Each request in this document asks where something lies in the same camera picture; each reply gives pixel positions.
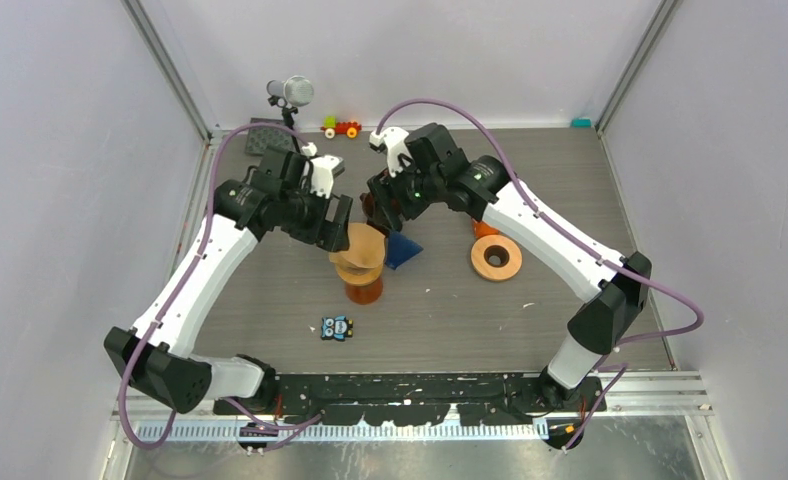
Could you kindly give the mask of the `brown paper coffee filter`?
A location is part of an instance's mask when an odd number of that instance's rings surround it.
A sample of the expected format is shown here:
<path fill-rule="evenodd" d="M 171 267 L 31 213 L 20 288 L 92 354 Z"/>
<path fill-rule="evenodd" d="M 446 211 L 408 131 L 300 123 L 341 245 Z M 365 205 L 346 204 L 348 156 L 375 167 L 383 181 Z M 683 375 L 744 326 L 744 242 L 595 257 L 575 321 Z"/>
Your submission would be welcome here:
<path fill-rule="evenodd" d="M 349 247 L 346 250 L 328 254 L 331 263 L 352 269 L 373 269 L 384 263 L 386 237 L 379 230 L 365 223 L 351 222 L 347 237 Z"/>

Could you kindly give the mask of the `blue plastic dripper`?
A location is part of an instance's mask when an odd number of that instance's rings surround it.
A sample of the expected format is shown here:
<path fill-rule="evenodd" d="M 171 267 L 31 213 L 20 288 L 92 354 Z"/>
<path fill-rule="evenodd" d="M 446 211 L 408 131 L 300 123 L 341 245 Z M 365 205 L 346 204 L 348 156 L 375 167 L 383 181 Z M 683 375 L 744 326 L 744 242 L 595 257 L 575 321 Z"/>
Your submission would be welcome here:
<path fill-rule="evenodd" d="M 424 248 L 401 232 L 391 230 L 387 236 L 386 258 L 384 265 L 396 270 L 404 263 L 419 255 Z"/>

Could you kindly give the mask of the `amber glass carafe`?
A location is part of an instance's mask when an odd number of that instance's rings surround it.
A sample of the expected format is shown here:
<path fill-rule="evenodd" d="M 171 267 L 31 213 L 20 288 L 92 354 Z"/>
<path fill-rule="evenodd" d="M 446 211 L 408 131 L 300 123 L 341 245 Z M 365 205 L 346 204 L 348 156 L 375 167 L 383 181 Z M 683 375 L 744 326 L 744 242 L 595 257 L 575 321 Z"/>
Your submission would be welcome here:
<path fill-rule="evenodd" d="M 345 284 L 347 298 L 358 305 L 369 305 L 377 301 L 382 295 L 384 284 L 381 278 L 366 285 Z"/>

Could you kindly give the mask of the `orange coffee filter box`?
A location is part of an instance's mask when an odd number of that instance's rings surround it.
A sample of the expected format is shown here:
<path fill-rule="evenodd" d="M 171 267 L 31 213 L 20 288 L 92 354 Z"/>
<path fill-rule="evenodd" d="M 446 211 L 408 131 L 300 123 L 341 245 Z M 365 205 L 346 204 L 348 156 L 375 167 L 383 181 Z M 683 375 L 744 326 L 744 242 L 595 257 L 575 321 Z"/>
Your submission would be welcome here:
<path fill-rule="evenodd" d="M 476 239 L 480 239 L 490 235 L 498 235 L 500 231 L 494 227 L 491 227 L 484 221 L 472 221 L 472 229 L 473 234 Z"/>

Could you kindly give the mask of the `wooden ring stand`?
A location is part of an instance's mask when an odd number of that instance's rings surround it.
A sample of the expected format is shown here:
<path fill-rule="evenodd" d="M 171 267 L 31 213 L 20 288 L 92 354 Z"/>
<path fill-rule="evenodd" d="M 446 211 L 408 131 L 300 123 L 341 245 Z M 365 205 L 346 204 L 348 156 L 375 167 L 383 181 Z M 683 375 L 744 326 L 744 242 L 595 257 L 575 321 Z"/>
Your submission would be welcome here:
<path fill-rule="evenodd" d="M 494 234 L 480 237 L 474 242 L 470 261 L 475 273 L 484 280 L 504 282 L 519 273 L 523 255 L 513 240 Z"/>

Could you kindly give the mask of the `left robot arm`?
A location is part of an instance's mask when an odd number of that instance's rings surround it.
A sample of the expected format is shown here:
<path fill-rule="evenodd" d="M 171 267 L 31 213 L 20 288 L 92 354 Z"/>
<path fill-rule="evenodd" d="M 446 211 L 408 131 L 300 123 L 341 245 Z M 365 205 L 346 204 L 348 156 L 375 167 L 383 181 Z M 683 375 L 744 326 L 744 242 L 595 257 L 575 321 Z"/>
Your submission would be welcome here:
<path fill-rule="evenodd" d="M 223 397 L 254 414 L 275 405 L 269 366 L 245 355 L 197 356 L 194 345 L 219 294 L 266 233 L 279 229 L 327 252 L 348 248 L 352 199 L 333 193 L 344 169 L 337 156 L 270 147 L 247 179 L 215 189 L 214 210 L 171 280 L 132 327 L 114 327 L 104 339 L 130 387 L 179 414 Z"/>

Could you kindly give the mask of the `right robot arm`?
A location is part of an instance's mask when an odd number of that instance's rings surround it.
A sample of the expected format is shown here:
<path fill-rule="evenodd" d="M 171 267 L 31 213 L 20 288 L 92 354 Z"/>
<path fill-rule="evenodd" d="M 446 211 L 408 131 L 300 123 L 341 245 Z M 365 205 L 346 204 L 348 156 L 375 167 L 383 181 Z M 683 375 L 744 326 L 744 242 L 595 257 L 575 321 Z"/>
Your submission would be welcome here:
<path fill-rule="evenodd" d="M 587 374 L 643 310 L 650 260 L 639 252 L 624 256 L 582 233 L 541 202 L 500 159 L 484 155 L 469 160 L 443 125 L 373 131 L 369 146 L 386 157 L 385 168 L 367 182 L 366 212 L 372 223 L 401 231 L 404 222 L 442 203 L 515 241 L 583 301 L 540 376 L 544 403 L 568 409 L 580 398 Z"/>

